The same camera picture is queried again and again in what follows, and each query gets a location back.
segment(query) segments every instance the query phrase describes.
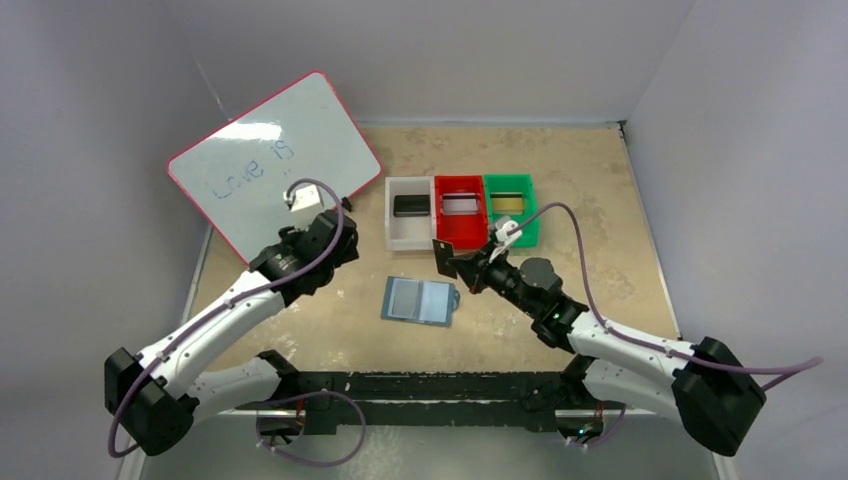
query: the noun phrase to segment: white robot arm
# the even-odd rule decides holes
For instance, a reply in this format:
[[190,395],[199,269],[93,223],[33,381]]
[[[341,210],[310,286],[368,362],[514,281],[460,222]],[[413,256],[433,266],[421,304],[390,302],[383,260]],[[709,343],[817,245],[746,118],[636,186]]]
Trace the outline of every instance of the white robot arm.
[[711,338],[694,345],[599,317],[562,292],[547,259],[529,258],[520,267],[507,261],[520,236],[519,225],[505,217],[490,227],[490,242],[473,253],[454,256],[450,244],[434,240],[437,268],[458,275],[473,294],[491,288],[532,318],[543,343],[576,354],[566,373],[592,397],[680,422],[703,446],[734,455],[766,397],[748,374],[703,366],[744,370],[730,350]]
[[216,301],[138,354],[120,348],[107,358],[106,408],[148,455],[171,448],[211,415],[271,398],[287,370],[276,352],[228,370],[205,370],[253,327],[314,294],[335,268],[359,258],[356,224],[341,211],[324,211],[315,186],[297,190],[289,204],[295,225],[280,230],[280,242],[263,249]]

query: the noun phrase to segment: white enclosure wall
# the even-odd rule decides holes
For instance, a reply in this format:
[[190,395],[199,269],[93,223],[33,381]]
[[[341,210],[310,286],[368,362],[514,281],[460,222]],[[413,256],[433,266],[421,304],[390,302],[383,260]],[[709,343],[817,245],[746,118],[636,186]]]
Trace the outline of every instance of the white enclosure wall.
[[0,477],[114,478],[103,361],[175,326],[205,223],[165,161],[224,120],[159,1],[0,1]]
[[741,478],[848,477],[848,3],[699,0],[627,129],[681,330],[776,388]]
[[167,0],[234,116],[324,70],[366,121],[627,118],[694,0]]

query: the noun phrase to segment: small white clip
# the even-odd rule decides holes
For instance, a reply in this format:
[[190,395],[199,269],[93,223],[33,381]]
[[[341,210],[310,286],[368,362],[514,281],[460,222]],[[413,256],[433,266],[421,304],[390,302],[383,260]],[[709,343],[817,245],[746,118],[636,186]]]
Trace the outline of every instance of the small white clip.
[[509,250],[509,247],[521,238],[521,230],[518,230],[518,222],[509,217],[499,218],[495,223],[489,225],[489,230],[494,233],[497,242],[497,247],[492,250],[492,254],[489,256],[489,263],[491,263],[498,258],[498,255]]

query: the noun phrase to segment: cable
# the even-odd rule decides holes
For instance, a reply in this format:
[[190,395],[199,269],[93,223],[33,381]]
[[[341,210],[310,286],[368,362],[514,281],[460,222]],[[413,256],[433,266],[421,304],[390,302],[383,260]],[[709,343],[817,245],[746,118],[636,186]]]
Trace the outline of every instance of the cable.
[[332,240],[330,240],[330,244],[327,246],[327,248],[323,252],[321,252],[320,255],[318,255],[318,257],[316,257],[314,260],[309,262],[303,268],[298,269],[297,271],[295,271],[291,275],[289,275],[287,277],[283,277],[283,278],[278,279],[278,280],[274,280],[273,282],[266,283],[265,285],[260,285],[256,288],[252,288],[250,290],[245,290],[244,292],[241,292],[241,293],[233,296],[230,299],[230,301],[227,302],[227,304],[221,303],[217,307],[210,310],[209,313],[207,313],[206,315],[199,318],[196,322],[192,323],[181,334],[179,334],[176,338],[174,338],[174,340],[171,341],[171,343],[169,343],[168,346],[163,348],[162,352],[157,354],[156,358],[154,358],[150,362],[150,364],[147,367],[145,367],[145,369],[141,372],[141,374],[138,377],[136,377],[135,381],[133,381],[132,385],[130,385],[130,388],[127,390],[127,393],[121,399],[120,404],[118,404],[118,408],[115,410],[115,415],[112,417],[112,425],[109,427],[109,440],[108,440],[108,445],[107,445],[107,448],[108,448],[108,451],[109,451],[109,456],[111,456],[112,458],[122,458],[122,457],[129,455],[130,453],[132,453],[133,451],[135,451],[138,448],[138,444],[135,444],[135,445],[128,447],[126,450],[119,452],[115,449],[115,437],[117,437],[117,435],[118,435],[118,426],[121,424],[121,418],[123,417],[124,412],[126,411],[127,407],[129,406],[130,400],[135,396],[136,393],[138,393],[138,390],[141,387],[141,383],[147,377],[149,377],[154,370],[156,370],[156,367],[158,367],[162,363],[162,359],[167,358],[170,353],[172,353],[174,350],[176,350],[176,348],[186,340],[186,338],[191,336],[199,328],[201,328],[202,326],[209,323],[210,320],[212,320],[213,318],[215,318],[216,316],[218,316],[219,314],[221,314],[222,312],[224,312],[225,310],[230,308],[232,305],[235,305],[236,303],[241,302],[242,300],[244,300],[248,297],[252,297],[253,295],[256,295],[257,293],[264,292],[265,290],[269,290],[271,288],[279,287],[280,285],[284,285],[284,284],[289,283],[289,282],[291,282],[291,281],[293,281],[297,278],[302,277],[303,275],[307,274],[310,270],[312,270],[313,268],[318,266],[321,262],[323,262],[324,259],[326,259],[330,255],[330,253],[333,251],[333,249],[336,248],[336,244],[339,243],[339,239],[342,236],[342,228],[341,227],[342,227],[342,225],[344,225],[344,209],[342,208],[342,201],[339,199],[339,196],[336,195],[336,192],[334,192],[333,189],[331,189],[326,183],[315,180],[315,179],[311,179],[311,178],[301,178],[300,180],[296,180],[294,183],[292,183],[289,186],[288,190],[286,190],[286,195],[288,197],[291,197],[291,194],[294,191],[294,188],[297,187],[298,185],[303,184],[303,183],[311,183],[311,184],[321,188],[322,190],[327,192],[328,195],[330,195],[330,197],[333,199],[333,202],[335,202],[335,204],[336,204],[336,211],[338,212],[338,225],[336,227],[336,232],[333,235]]
[[298,457],[298,456],[293,455],[289,452],[286,452],[285,450],[280,450],[280,449],[274,447],[273,445],[266,443],[265,440],[262,438],[262,431],[261,431],[261,427],[260,427],[260,424],[259,424],[259,420],[262,417],[258,417],[256,419],[256,436],[259,438],[259,443],[256,444],[256,447],[257,448],[258,447],[265,447],[265,449],[270,451],[271,453],[276,453],[277,455],[279,455],[281,457],[288,458],[289,460],[295,461],[297,463],[300,463],[300,464],[303,464],[303,465],[306,465],[306,466],[309,466],[309,467],[335,467],[336,465],[341,465],[341,464],[347,462],[348,460],[350,460],[351,458],[353,458],[354,456],[356,456],[356,454],[359,453],[359,449],[362,448],[362,444],[365,442],[365,426],[366,426],[365,414],[362,412],[362,408],[360,408],[359,405],[357,405],[356,402],[354,402],[353,399],[348,397],[347,395],[342,395],[341,393],[332,392],[332,391],[329,391],[329,390],[321,390],[319,392],[304,393],[303,395],[298,395],[298,396],[291,397],[291,398],[285,398],[285,399],[282,399],[282,400],[271,400],[271,401],[268,401],[268,402],[260,402],[260,405],[266,406],[266,407],[273,407],[273,406],[284,405],[286,403],[297,402],[299,400],[306,400],[308,398],[321,397],[321,396],[335,397],[335,398],[338,398],[339,400],[343,400],[343,401],[347,402],[356,411],[356,415],[359,416],[359,422],[360,422],[360,426],[361,426],[361,428],[359,429],[359,440],[357,440],[356,446],[353,447],[353,450],[351,450],[350,453],[348,453],[347,455],[345,455],[344,457],[342,457],[338,460],[333,460],[332,462],[322,462],[322,461],[318,461],[318,460],[309,460],[309,459],[306,459],[306,458],[303,458],[303,457]]
[[788,366],[788,367],[774,367],[774,368],[737,367],[735,365],[724,365],[724,364],[721,364],[721,363],[702,360],[700,358],[693,357],[692,355],[687,355],[685,353],[678,352],[677,350],[674,350],[674,349],[669,349],[668,351],[666,351],[665,347],[662,347],[660,345],[655,345],[651,342],[646,342],[645,340],[642,340],[642,339],[639,339],[639,338],[634,338],[634,337],[631,337],[627,334],[619,332],[618,330],[614,329],[613,327],[611,327],[607,324],[607,319],[604,318],[603,315],[601,315],[601,312],[598,310],[598,306],[595,303],[595,297],[594,297],[594,295],[592,295],[592,289],[589,286],[589,271],[586,267],[586,253],[583,249],[583,236],[580,233],[580,225],[578,225],[578,223],[577,223],[577,216],[574,214],[574,211],[571,210],[571,208],[568,205],[566,205],[562,202],[549,203],[549,204],[545,205],[544,207],[542,207],[541,209],[539,209],[538,211],[536,211],[533,215],[530,216],[530,218],[521,222],[521,224],[519,224],[516,228],[514,228],[510,232],[508,232],[508,234],[511,235],[511,234],[517,232],[518,230],[521,230],[522,228],[524,228],[525,225],[532,222],[539,215],[545,213],[546,211],[550,210],[553,207],[563,208],[566,212],[568,212],[568,216],[571,217],[571,222],[574,224],[574,233],[577,236],[577,250],[578,250],[579,255],[580,255],[580,270],[581,270],[581,273],[583,275],[583,288],[586,290],[586,298],[589,301],[589,308],[592,309],[592,313],[595,315],[595,318],[598,320],[598,323],[600,323],[601,326],[604,327],[604,330],[608,331],[609,333],[611,333],[616,338],[619,338],[621,340],[629,342],[633,345],[637,345],[637,346],[644,347],[644,348],[647,348],[647,349],[650,349],[650,350],[654,350],[656,352],[661,352],[661,353],[664,353],[668,356],[676,357],[676,358],[686,360],[688,362],[692,362],[692,363],[695,363],[697,365],[712,368],[712,369],[715,369],[715,370],[722,370],[722,371],[725,371],[725,372],[732,372],[732,373],[744,373],[744,374],[748,374],[748,375],[780,375],[780,377],[766,383],[762,387],[763,390],[768,390],[770,388],[773,388],[776,385],[785,381],[786,379],[792,377],[793,375],[801,373],[805,370],[809,370],[809,369],[821,364],[824,361],[821,357],[813,357],[813,358],[811,358],[810,360],[807,360],[804,363],[799,363],[798,365],[792,365],[792,366]]

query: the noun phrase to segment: green bin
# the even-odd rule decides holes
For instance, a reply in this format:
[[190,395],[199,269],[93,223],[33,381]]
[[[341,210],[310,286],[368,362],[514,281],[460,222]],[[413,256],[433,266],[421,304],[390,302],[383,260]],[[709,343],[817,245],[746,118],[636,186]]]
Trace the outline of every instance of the green bin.
[[[493,223],[503,216],[512,217],[518,223],[526,220],[536,211],[536,194],[533,192],[533,179],[527,174],[492,174],[483,175],[483,187],[486,192],[486,211],[489,214],[489,223]],[[504,205],[503,197],[514,197],[518,195],[524,202],[523,209],[506,209],[495,211],[492,208],[492,197],[495,196],[495,205]],[[539,218],[528,224],[521,233],[521,238],[513,245],[517,248],[535,247],[539,242]]]

